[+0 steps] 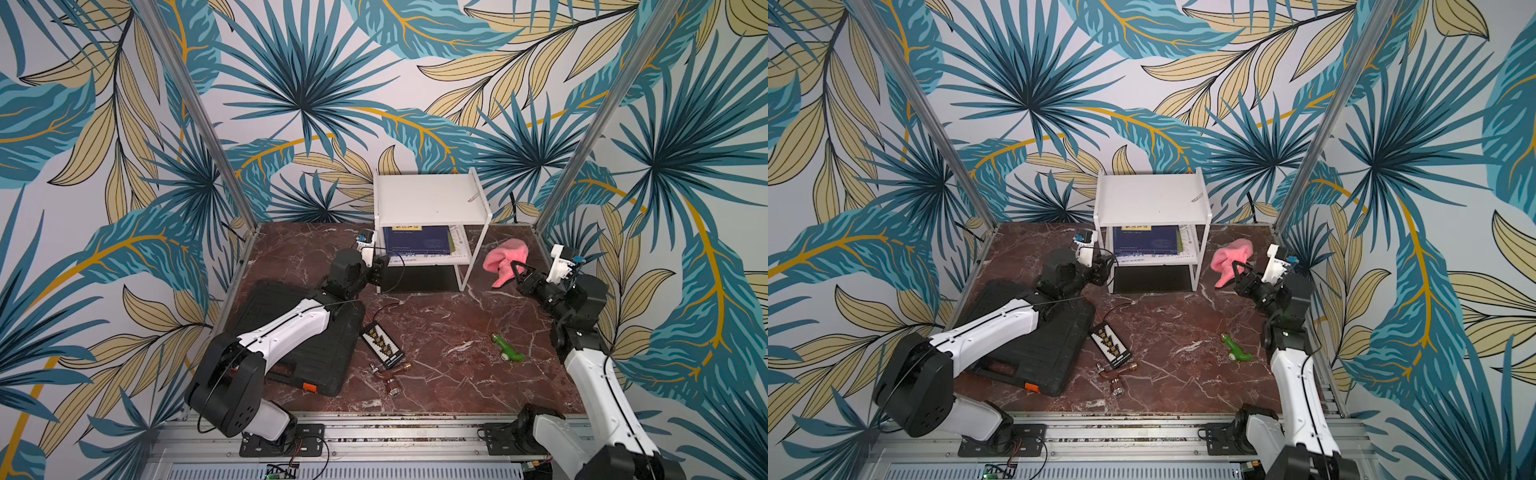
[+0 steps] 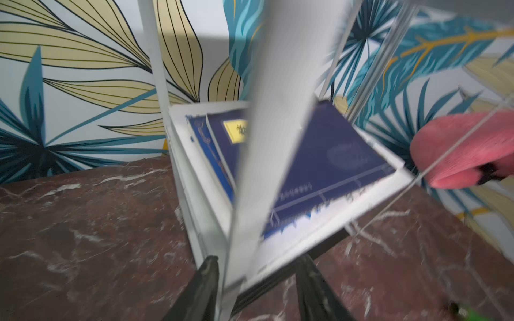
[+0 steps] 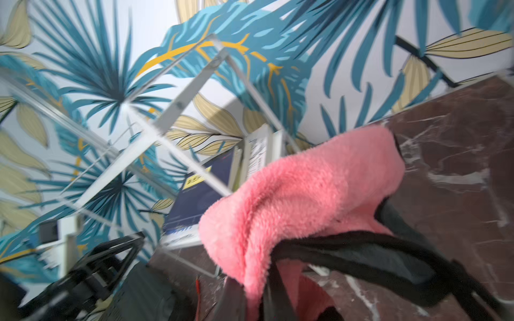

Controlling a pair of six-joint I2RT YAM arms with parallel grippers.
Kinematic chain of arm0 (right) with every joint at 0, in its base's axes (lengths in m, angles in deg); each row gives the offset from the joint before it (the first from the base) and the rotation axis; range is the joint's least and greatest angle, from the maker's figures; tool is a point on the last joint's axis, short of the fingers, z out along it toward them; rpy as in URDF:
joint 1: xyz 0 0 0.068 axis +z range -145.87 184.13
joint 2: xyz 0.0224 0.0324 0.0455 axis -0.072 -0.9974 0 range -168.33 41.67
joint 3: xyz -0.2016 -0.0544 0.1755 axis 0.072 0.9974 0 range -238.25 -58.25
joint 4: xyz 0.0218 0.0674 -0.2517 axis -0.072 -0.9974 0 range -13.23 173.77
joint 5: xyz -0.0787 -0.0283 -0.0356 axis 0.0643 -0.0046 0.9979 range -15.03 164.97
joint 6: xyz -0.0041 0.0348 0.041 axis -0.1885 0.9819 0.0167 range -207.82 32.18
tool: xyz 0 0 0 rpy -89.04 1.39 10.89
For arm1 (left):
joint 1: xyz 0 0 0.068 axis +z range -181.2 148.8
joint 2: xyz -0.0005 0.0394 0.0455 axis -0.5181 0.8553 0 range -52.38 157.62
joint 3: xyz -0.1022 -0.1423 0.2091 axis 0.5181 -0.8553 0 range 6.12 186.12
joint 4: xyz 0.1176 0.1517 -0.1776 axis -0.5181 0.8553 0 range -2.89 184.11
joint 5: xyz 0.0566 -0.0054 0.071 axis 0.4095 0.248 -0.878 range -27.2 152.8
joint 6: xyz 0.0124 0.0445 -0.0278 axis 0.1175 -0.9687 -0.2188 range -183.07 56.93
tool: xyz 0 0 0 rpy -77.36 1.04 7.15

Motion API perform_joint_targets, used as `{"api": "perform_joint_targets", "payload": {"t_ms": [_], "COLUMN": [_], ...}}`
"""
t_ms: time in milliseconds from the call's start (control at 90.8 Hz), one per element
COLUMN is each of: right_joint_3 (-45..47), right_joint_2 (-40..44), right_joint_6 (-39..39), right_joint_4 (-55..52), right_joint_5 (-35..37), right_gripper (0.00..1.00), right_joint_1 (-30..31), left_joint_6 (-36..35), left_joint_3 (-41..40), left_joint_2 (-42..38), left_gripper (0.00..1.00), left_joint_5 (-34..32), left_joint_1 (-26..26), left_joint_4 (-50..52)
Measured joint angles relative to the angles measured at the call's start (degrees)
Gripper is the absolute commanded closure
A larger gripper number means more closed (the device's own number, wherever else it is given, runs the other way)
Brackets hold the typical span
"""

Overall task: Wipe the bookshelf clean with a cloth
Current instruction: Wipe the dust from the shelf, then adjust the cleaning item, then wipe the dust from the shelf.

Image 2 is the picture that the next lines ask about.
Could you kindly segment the white two-tier bookshelf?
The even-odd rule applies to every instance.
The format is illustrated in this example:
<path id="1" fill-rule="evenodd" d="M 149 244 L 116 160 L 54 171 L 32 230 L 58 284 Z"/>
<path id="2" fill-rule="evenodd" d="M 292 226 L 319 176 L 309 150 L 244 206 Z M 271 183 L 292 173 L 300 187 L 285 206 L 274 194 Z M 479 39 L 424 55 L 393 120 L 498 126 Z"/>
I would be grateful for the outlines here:
<path id="1" fill-rule="evenodd" d="M 259 239 L 266 218 L 271 213 L 274 197 L 285 180 L 290 164 L 303 138 L 303 125 L 308 123 L 315 106 L 312 96 L 314 81 L 322 54 L 329 49 L 334 36 L 317 36 L 325 26 L 337 27 L 343 14 L 357 13 L 356 1 L 271 1 L 264 13 L 271 27 L 264 31 L 264 44 L 257 50 L 257 74 L 250 99 L 249 141 L 243 148 L 236 204 L 222 214 L 219 227 L 222 245 L 222 277 L 214 292 L 214 320 L 229 320 L 242 286 L 250 283 L 250 265 L 257 258 Z M 392 32 L 408 27 L 415 14 L 415 5 L 464 13 L 466 16 L 513 25 L 513 1 L 403 1 L 398 23 Z M 174 127 L 164 64 L 161 56 L 159 28 L 153 1 L 138 1 L 143 29 L 149 44 L 151 68 L 163 116 L 167 138 L 171 144 Z M 311 18 L 303 25 L 292 15 Z"/>

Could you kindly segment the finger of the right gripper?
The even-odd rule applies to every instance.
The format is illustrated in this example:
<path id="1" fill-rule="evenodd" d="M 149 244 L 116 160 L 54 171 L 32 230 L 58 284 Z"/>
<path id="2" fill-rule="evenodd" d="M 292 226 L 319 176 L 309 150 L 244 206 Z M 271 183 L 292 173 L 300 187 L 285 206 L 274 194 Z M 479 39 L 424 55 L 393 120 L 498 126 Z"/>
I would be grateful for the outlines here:
<path id="1" fill-rule="evenodd" d="M 477 170 L 480 172 L 481 176 L 477 182 L 478 185 L 486 184 L 490 181 L 502 181 L 506 178 L 504 175 L 498 175 L 498 167 L 495 163 L 486 163 L 477 167 Z"/>

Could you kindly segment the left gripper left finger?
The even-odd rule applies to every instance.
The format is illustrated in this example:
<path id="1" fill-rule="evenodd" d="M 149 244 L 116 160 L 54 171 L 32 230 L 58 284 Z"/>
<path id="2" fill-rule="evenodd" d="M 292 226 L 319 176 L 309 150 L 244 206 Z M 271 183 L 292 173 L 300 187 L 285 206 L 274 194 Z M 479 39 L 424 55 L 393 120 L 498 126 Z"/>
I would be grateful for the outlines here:
<path id="1" fill-rule="evenodd" d="M 219 284 L 218 257 L 208 256 L 162 321 L 214 320 Z"/>

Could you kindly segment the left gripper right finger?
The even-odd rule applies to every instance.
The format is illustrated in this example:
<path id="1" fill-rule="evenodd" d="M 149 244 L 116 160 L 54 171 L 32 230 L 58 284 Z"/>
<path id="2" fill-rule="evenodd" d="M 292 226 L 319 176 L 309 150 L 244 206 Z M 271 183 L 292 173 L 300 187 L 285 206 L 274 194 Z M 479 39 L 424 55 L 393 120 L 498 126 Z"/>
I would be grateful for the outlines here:
<path id="1" fill-rule="evenodd" d="M 295 278 L 301 320 L 356 320 L 339 301 L 308 254 L 297 258 Z"/>

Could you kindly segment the pink fluffy cloth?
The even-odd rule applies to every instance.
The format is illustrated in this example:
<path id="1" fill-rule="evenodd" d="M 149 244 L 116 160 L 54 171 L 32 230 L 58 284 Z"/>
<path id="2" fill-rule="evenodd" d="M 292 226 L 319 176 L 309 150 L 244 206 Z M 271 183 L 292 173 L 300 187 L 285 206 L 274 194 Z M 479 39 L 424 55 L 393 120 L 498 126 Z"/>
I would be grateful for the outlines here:
<path id="1" fill-rule="evenodd" d="M 447 152 L 488 114 L 452 114 L 431 120 L 415 134 L 410 155 L 420 172 Z M 495 163 L 498 175 L 513 176 L 513 111 L 500 110 L 466 138 L 424 176 L 435 189 L 464 189 L 478 185 L 477 167 Z"/>

